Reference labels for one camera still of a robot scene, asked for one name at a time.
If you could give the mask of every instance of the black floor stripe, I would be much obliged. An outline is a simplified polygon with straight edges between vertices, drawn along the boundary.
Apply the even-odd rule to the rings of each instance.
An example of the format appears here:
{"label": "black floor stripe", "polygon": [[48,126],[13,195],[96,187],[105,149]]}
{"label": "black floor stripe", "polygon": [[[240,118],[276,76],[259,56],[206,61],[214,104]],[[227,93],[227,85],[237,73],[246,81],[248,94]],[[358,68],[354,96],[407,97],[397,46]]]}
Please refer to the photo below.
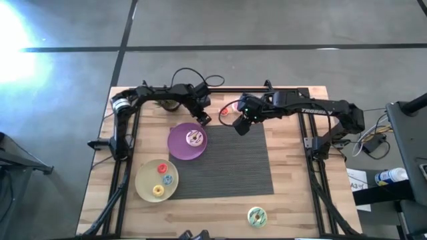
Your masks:
{"label": "black floor stripe", "polygon": [[421,7],[422,11],[424,12],[425,16],[427,17],[427,7],[423,0],[416,0]]}
{"label": "black floor stripe", "polygon": [[120,47],[27,47],[22,53],[84,53],[84,52],[117,52]]}
{"label": "black floor stripe", "polygon": [[125,58],[126,46],[129,41],[129,36],[131,33],[132,23],[133,23],[133,15],[136,10],[136,5],[138,0],[132,0],[131,8],[129,10],[129,14],[127,15],[126,27],[123,32],[123,38],[121,39],[119,54],[117,55],[117,60],[115,62],[113,77],[111,78],[110,87],[117,86],[119,82],[119,75],[121,71],[121,66],[123,65],[123,59]]}
{"label": "black floor stripe", "polygon": [[126,51],[256,51],[256,50],[312,50],[312,49],[422,49],[427,43],[391,44],[317,44],[317,45],[188,45],[126,47]]}

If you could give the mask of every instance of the purple plate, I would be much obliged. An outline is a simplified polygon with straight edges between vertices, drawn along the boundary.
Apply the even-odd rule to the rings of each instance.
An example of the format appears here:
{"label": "purple plate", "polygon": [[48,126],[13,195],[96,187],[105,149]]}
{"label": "purple plate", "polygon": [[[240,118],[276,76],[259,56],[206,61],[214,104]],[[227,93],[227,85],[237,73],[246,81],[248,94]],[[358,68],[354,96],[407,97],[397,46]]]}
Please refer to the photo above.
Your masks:
{"label": "purple plate", "polygon": [[[187,133],[191,130],[200,131],[203,135],[203,143],[200,146],[192,147],[187,143]],[[205,151],[207,145],[206,132],[200,125],[195,123],[181,123],[171,129],[169,137],[167,137],[167,147],[169,152],[176,158],[181,160],[192,160],[199,157]]]}

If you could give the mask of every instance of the red ring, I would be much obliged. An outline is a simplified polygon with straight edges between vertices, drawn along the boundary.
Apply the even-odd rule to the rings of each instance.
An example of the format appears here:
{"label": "red ring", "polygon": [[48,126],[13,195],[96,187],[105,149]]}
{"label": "red ring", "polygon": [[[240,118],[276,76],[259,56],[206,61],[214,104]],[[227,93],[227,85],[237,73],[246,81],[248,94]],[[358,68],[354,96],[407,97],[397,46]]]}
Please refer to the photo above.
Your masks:
{"label": "red ring", "polygon": [[157,171],[159,173],[165,173],[167,171],[167,165],[166,163],[162,163],[160,165],[157,166]]}

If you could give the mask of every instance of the white paper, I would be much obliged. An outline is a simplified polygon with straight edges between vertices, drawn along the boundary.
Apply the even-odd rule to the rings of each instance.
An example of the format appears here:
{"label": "white paper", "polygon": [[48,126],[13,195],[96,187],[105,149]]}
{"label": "white paper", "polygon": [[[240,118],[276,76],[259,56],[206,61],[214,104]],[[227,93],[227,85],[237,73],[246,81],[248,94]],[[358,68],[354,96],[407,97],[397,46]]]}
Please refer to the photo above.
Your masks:
{"label": "white paper", "polygon": [[[359,191],[368,188],[368,184],[366,184],[366,172],[354,169],[347,169],[347,174],[348,179],[350,180],[350,186],[352,188],[352,191]],[[371,211],[371,205],[369,204],[356,206],[356,208],[357,210]]]}

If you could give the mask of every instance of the yellow plate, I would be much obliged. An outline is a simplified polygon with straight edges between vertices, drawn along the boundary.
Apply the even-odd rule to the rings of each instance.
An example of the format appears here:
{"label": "yellow plate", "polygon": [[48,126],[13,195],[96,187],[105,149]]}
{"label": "yellow plate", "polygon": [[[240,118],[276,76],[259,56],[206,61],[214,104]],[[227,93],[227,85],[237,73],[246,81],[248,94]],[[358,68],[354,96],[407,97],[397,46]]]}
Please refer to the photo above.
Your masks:
{"label": "yellow plate", "polygon": [[[165,173],[157,172],[157,166],[162,163],[167,165],[167,171]],[[173,177],[173,182],[170,185],[163,184],[163,176],[167,174]],[[135,187],[138,195],[142,199],[150,203],[158,203],[172,196],[178,186],[178,180],[178,170],[173,163],[163,159],[156,159],[147,162],[138,169],[135,178]],[[161,185],[165,189],[165,193],[160,197],[153,195],[153,188],[156,185]]]}

